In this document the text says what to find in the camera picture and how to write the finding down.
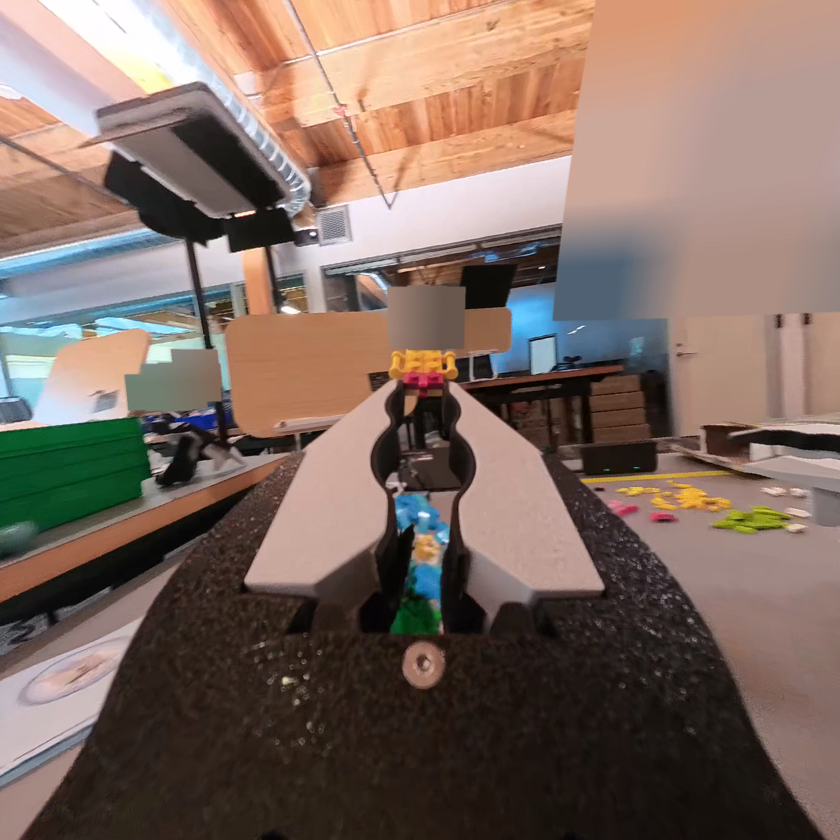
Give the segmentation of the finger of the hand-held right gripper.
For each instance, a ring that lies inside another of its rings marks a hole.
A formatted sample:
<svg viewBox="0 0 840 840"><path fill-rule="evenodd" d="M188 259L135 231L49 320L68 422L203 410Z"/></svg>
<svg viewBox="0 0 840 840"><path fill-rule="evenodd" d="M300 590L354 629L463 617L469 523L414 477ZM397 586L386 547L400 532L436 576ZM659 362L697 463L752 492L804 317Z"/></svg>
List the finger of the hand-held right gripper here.
<svg viewBox="0 0 840 840"><path fill-rule="evenodd" d="M756 476L787 480L811 491L812 518L818 526L839 525L838 458L780 456L742 466Z"/></svg>

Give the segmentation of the blue lego flower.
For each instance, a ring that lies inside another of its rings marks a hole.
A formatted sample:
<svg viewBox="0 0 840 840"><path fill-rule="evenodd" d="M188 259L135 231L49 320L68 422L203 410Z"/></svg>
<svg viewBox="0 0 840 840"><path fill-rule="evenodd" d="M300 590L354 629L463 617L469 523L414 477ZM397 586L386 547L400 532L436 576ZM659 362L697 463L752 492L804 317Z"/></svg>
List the blue lego flower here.
<svg viewBox="0 0 840 840"><path fill-rule="evenodd" d="M442 617L443 559L450 528L425 495L395 497L400 536L411 536L411 552L401 600L391 624L393 635L436 635L444 630Z"/></svg>

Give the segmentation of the yellow and pink lego assembly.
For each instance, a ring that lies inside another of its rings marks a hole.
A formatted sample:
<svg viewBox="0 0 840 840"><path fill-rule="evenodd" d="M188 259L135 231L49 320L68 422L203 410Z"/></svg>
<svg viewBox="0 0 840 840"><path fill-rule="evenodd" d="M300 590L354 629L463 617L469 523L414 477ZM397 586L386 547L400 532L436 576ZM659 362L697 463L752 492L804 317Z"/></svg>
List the yellow and pink lego assembly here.
<svg viewBox="0 0 840 840"><path fill-rule="evenodd" d="M403 383L406 396L435 398L443 395L447 382L457 378L458 368L452 351L395 350L388 375Z"/></svg>

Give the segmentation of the pile of lime green lego pieces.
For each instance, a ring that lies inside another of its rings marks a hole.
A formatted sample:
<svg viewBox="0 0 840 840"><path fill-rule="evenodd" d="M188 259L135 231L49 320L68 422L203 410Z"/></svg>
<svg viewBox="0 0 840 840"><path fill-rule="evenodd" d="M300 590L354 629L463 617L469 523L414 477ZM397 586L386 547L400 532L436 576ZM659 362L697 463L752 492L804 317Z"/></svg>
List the pile of lime green lego pieces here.
<svg viewBox="0 0 840 840"><path fill-rule="evenodd" d="M727 514L714 521L711 526L717 530L754 534L761 531L784 530L791 516L769 507L752 507L749 510L730 509Z"/></svg>

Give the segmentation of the pile of yellow lego pieces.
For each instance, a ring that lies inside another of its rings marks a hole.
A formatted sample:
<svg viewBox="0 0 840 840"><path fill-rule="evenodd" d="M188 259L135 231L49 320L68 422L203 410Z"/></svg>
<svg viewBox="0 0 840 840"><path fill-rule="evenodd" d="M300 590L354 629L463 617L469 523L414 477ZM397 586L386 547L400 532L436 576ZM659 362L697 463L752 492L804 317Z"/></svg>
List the pile of yellow lego pieces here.
<svg viewBox="0 0 840 840"><path fill-rule="evenodd" d="M729 499L712 496L701 488L674 479L666 479L655 486L620 486L616 493L622 499L646 502L652 509L664 512L720 512L732 509Z"/></svg>

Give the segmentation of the open cardboard box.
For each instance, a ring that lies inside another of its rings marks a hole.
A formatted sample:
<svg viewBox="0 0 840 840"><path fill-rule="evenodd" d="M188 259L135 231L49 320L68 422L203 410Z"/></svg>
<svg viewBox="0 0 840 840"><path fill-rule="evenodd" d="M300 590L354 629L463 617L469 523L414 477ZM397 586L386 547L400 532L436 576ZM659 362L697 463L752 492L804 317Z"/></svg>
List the open cardboard box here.
<svg viewBox="0 0 840 840"><path fill-rule="evenodd" d="M670 452L734 471L782 458L838 460L838 413L772 419L762 423L713 423L697 436L673 437Z"/></svg>

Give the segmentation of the long wooden table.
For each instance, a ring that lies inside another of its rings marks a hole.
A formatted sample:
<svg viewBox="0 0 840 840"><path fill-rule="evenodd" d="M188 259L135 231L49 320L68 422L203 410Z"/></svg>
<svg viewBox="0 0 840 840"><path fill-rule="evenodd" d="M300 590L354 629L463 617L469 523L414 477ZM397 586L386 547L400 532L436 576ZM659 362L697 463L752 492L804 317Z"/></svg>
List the long wooden table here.
<svg viewBox="0 0 840 840"><path fill-rule="evenodd" d="M493 380L463 383L461 387L507 424L511 424L509 406L515 403L547 404L555 398L563 402L563 413L569 421L572 416L571 400L578 398L581 426L578 431L570 432L571 442L591 445L594 443L592 385L609 375L622 373L624 368L620 364L596 364L581 369L544 374L501 376Z"/></svg>

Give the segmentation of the black and white gadget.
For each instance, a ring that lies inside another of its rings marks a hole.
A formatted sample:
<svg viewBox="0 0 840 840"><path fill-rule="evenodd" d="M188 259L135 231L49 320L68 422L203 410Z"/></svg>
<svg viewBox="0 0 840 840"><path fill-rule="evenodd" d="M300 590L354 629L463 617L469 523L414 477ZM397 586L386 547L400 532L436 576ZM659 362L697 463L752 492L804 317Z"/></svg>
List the black and white gadget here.
<svg viewBox="0 0 840 840"><path fill-rule="evenodd" d="M216 471L227 463L245 464L245 457L235 446L210 432L189 426L176 434L175 454L169 465L154 478L155 484L170 488L192 481L201 460L212 462Z"/></svg>

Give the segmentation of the wooden chair with metal legs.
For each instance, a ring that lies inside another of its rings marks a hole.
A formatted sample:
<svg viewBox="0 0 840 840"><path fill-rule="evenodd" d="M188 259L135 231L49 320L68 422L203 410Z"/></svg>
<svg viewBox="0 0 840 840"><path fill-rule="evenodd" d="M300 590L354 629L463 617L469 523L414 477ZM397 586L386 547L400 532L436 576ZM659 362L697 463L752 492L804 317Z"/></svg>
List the wooden chair with metal legs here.
<svg viewBox="0 0 840 840"><path fill-rule="evenodd" d="M323 428L352 412L374 390L372 374L391 383L388 309L258 314L225 332L234 418L246 433L273 438Z"/></svg>

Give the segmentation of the wooden edged desk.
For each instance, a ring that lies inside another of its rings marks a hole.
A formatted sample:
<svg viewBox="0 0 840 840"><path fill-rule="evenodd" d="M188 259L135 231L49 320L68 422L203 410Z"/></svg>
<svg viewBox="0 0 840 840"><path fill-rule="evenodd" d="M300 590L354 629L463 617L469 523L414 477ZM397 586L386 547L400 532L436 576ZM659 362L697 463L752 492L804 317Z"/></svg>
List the wooden edged desk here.
<svg viewBox="0 0 840 840"><path fill-rule="evenodd" d="M30 550L2 561L2 606L68 574L93 571L100 560L133 550L145 555L146 543L150 557L168 554L209 530L286 456L248 457L220 473L200 465L193 482L170 490L147 479L141 498L38 535Z"/></svg>

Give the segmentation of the black hanging panel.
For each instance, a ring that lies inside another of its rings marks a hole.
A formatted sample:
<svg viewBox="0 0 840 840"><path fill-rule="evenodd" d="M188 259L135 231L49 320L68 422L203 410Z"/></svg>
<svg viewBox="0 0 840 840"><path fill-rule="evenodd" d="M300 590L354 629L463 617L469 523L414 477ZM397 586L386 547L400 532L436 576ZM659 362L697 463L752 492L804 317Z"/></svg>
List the black hanging panel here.
<svg viewBox="0 0 840 840"><path fill-rule="evenodd" d="M465 266L459 282L465 290L465 309L505 308L517 270L516 263Z"/></svg>

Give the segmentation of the stack of green baseplates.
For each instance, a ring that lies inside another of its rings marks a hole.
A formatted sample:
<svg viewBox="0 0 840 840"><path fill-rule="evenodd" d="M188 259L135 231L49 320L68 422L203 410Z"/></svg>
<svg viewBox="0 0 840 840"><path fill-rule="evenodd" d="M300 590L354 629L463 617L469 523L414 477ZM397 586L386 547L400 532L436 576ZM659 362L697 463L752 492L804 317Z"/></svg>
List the stack of green baseplates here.
<svg viewBox="0 0 840 840"><path fill-rule="evenodd" d="M140 421L120 418L1 433L1 526L45 531L143 495Z"/></svg>

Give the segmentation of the pale wooden chair back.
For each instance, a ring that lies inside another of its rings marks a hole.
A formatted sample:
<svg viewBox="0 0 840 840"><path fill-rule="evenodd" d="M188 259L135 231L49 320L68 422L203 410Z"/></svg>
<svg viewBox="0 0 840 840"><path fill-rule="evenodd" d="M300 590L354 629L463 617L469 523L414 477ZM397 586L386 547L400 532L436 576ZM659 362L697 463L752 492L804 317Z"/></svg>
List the pale wooden chair back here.
<svg viewBox="0 0 840 840"><path fill-rule="evenodd" d="M140 373L150 346L147 332L132 329L60 350L38 399L35 423L55 426L128 417L124 377Z"/></svg>

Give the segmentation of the white instruction booklet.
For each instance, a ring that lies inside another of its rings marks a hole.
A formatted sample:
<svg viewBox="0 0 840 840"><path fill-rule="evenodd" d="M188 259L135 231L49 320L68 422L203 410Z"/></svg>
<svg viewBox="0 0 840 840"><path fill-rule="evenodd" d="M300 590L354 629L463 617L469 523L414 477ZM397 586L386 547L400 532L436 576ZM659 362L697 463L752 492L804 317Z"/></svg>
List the white instruction booklet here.
<svg viewBox="0 0 840 840"><path fill-rule="evenodd" d="M1 681L1 785L81 744L141 619Z"/></svg>

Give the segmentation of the grey panel on black stand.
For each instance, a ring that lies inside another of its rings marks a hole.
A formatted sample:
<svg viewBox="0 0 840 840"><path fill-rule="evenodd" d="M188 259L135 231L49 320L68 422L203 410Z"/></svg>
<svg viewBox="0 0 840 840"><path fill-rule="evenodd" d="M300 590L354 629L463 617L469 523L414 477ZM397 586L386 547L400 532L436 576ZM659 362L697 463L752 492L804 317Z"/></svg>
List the grey panel on black stand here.
<svg viewBox="0 0 840 840"><path fill-rule="evenodd" d="M225 237L232 253L296 242L280 191L242 143L210 113L199 81L116 102L94 112L87 145L113 148L104 176L149 229L185 245L204 347L213 348L196 245Z"/></svg>

